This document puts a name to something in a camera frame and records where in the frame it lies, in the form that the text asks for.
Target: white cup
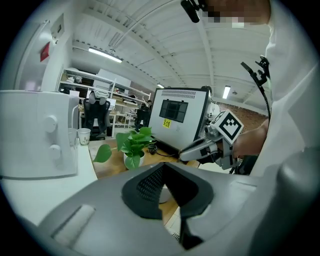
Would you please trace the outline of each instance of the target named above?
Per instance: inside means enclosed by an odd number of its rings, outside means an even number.
[[[89,144],[90,132],[91,130],[87,128],[78,129],[78,137],[81,145],[85,146]]]

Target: wooden table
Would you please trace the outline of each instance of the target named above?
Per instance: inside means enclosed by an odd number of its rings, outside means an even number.
[[[95,174],[98,179],[109,177],[113,175],[117,175],[122,172],[126,172],[127,168],[124,164],[124,153],[118,152],[117,150],[117,142],[115,139],[112,140],[98,140],[98,141],[90,141],[88,148],[90,152],[91,160],[93,161],[97,155],[98,149],[102,144],[109,144],[112,149],[112,156],[109,158],[108,161],[104,163],[99,162],[93,162],[93,167]],[[158,149],[158,152],[162,155],[167,155],[166,152],[164,152],[161,149]],[[176,163],[178,161],[175,157],[166,157],[158,154],[150,154],[148,152],[147,148],[144,148],[144,162],[143,166],[145,165],[151,165],[151,164],[157,164],[161,162],[174,162]],[[199,167],[198,161],[189,161],[187,163],[187,166]],[[171,218],[171,216],[174,214],[176,209],[178,208],[178,205],[173,197],[171,197],[167,202],[161,203],[159,205],[159,208],[162,210],[162,219],[163,223],[166,224],[168,220]]]

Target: white ceiling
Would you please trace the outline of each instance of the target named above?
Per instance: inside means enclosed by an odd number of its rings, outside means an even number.
[[[215,23],[207,17],[195,24],[180,0],[88,0],[79,20],[73,46],[91,46],[122,58],[121,65],[144,77],[152,90],[157,83],[211,86],[217,101],[266,111],[263,97],[240,63],[258,70],[255,61],[269,42],[267,25],[232,28],[230,22]],[[134,75],[126,76],[135,80]],[[231,86],[228,101],[221,99],[226,85]]]

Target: ceiling light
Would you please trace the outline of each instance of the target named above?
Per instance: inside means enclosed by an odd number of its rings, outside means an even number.
[[[105,53],[103,51],[100,51],[100,50],[97,50],[97,49],[94,49],[94,48],[91,48],[91,47],[89,48],[89,52],[90,53],[94,53],[94,54],[98,54],[98,55],[103,56],[103,57],[106,57],[106,58],[108,58],[110,60],[113,60],[115,62],[118,62],[118,63],[122,62],[122,59],[120,59],[120,58],[117,58],[115,56],[112,56],[111,54]]]
[[[223,99],[226,99],[226,98],[228,97],[228,94],[229,94],[229,92],[230,92],[230,89],[231,89],[230,86],[228,86],[228,85],[225,86],[225,88],[224,88],[224,93],[223,93],[223,96],[222,96]]]

